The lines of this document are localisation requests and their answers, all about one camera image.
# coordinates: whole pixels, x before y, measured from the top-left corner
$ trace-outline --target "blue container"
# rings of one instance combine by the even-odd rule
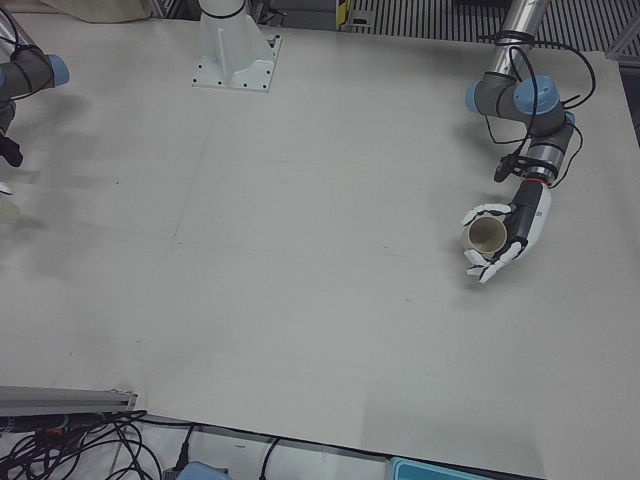
[[[387,468],[387,480],[491,480],[450,468],[436,467],[428,463],[404,458],[392,458]]]

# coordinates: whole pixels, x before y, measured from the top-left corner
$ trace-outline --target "paper cup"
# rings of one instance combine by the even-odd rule
[[[466,250],[493,255],[507,243],[507,229],[496,217],[482,215],[464,228],[461,240]]]

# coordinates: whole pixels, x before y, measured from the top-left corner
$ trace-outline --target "robotic hand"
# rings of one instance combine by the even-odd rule
[[[525,179],[509,204],[488,203],[471,209],[462,220],[468,275],[486,283],[538,241],[551,206],[547,184]]]

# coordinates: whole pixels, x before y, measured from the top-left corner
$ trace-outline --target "white table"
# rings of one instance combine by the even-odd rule
[[[616,66],[527,258],[459,221],[517,188],[467,112],[487,46],[284,30],[271,93],[192,88],[197,24],[21,16],[72,81],[0,169],[0,384],[553,479],[640,475],[640,159]],[[537,52],[564,96],[588,79]],[[520,130],[496,125],[506,138]]]

